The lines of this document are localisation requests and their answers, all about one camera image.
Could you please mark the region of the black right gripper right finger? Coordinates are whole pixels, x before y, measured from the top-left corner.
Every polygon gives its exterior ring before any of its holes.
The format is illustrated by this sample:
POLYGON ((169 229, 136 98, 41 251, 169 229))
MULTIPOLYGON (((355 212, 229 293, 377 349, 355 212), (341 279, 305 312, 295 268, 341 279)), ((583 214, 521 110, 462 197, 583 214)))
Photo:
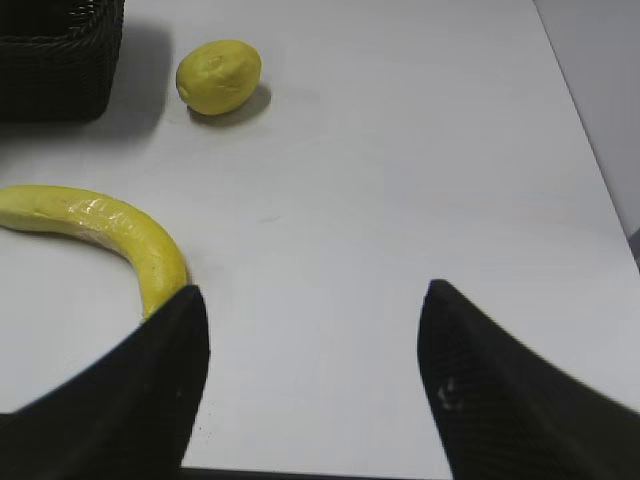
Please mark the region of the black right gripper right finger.
POLYGON ((544 360, 445 280, 427 289, 417 361, 454 478, 638 478, 638 413, 544 360))

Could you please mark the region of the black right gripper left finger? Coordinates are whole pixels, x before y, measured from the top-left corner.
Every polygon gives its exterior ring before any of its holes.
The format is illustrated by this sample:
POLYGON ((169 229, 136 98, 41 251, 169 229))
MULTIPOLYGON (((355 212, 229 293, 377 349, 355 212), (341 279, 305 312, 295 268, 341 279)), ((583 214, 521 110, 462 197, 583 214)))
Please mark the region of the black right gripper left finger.
POLYGON ((188 285, 89 368, 1 420, 4 479, 176 479, 208 374, 188 285))

